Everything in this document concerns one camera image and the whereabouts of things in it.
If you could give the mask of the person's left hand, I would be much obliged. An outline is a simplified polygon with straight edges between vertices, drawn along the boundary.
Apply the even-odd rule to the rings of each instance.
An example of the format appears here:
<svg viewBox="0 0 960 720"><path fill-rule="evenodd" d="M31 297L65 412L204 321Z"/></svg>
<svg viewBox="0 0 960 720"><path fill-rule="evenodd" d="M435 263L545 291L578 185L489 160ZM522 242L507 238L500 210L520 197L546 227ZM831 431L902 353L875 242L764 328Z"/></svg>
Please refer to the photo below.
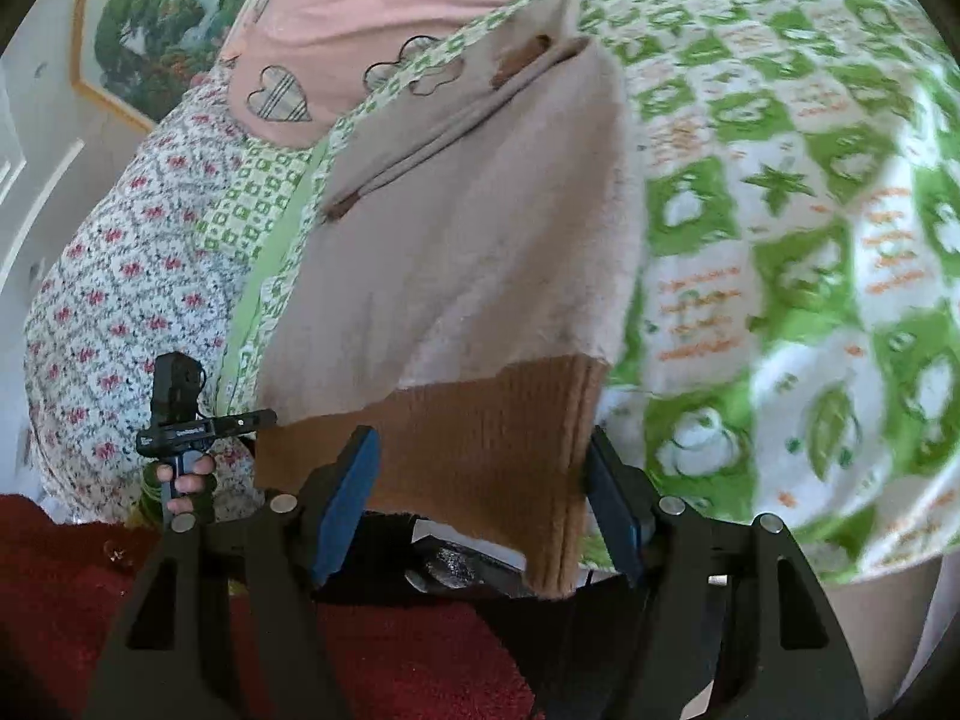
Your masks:
<svg viewBox="0 0 960 720"><path fill-rule="evenodd" d="M215 460L211 455L199 455L192 461L190 472L179 473L167 463L155 461L155 476L161 486L169 489L164 507L171 517L194 514L203 522L213 518L213 491L217 489Z"/></svg>

